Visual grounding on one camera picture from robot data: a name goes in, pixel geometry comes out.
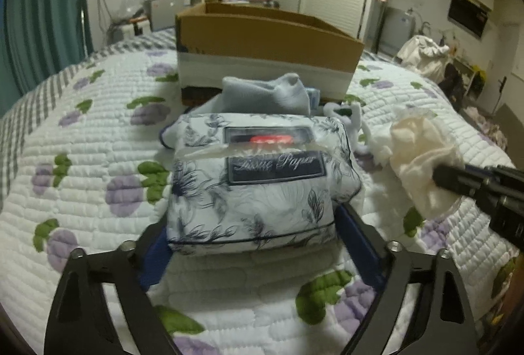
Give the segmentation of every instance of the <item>white cloth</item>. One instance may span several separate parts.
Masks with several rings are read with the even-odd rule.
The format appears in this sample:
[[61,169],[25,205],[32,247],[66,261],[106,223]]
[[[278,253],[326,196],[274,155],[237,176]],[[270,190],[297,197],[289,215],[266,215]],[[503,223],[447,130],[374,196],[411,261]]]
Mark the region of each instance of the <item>white cloth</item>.
[[173,128],[167,234],[184,254],[332,240],[332,202],[361,188],[336,119],[187,114]]
[[444,80],[444,70],[449,62],[449,46],[439,46],[426,36],[409,39],[397,53],[403,68],[414,71],[436,84]]
[[459,199],[432,179],[439,164],[463,166],[459,147],[445,135],[438,119],[422,109],[403,110],[399,119],[373,133],[369,149],[375,161],[389,162],[416,209],[426,219],[451,214]]
[[[351,110],[351,117],[340,115],[340,110]],[[366,139],[370,138],[369,128],[362,121],[362,108],[359,102],[352,102],[351,105],[338,105],[334,102],[328,102],[324,105],[324,116],[339,119],[346,130],[349,146],[351,149],[360,155],[369,153],[369,148],[366,145],[358,143],[358,132],[360,129],[364,131]]]

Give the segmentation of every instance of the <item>quilted bedspread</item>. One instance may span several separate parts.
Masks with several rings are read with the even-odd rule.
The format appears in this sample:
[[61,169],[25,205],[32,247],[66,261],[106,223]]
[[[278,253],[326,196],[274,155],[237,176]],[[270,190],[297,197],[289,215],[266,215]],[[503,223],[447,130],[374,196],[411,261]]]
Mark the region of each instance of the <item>quilted bedspread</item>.
[[[172,153],[158,132],[183,111],[172,51],[114,55],[80,68],[45,122],[25,140],[0,214],[0,303],[36,353],[43,352],[54,290],[67,255],[113,250],[165,211]],[[394,107],[426,107],[449,127],[466,162],[511,165],[457,115],[438,89],[394,65],[361,61],[348,89],[371,132]],[[515,249],[463,200],[449,218],[424,221],[389,167],[355,158],[363,190],[354,206],[385,239],[410,250],[448,247],[475,318],[493,304],[494,278]],[[117,297],[109,309],[125,350],[136,353]],[[184,353],[338,354],[365,316],[373,289],[339,242],[194,257],[174,255],[151,302]],[[385,353],[398,349],[416,288],[410,287]]]

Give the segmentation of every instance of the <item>cable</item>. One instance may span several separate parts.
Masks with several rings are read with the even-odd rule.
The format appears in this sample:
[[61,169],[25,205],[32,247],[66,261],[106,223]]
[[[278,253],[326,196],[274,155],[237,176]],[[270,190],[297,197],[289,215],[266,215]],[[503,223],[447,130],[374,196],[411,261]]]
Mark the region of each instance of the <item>cable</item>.
[[[106,24],[105,17],[103,17],[103,14],[102,14],[102,3],[104,4],[105,11],[106,11],[106,13],[107,13],[107,15],[109,17],[109,25]],[[106,0],[96,0],[96,8],[98,10],[99,28],[100,28],[100,31],[102,32],[102,34],[104,35],[104,39],[102,40],[102,43],[103,43],[103,45],[106,45],[107,44],[107,36],[109,34],[109,31],[114,28],[116,23],[115,23],[113,17],[111,16],[111,12],[109,12],[109,7],[107,6],[107,1]]]

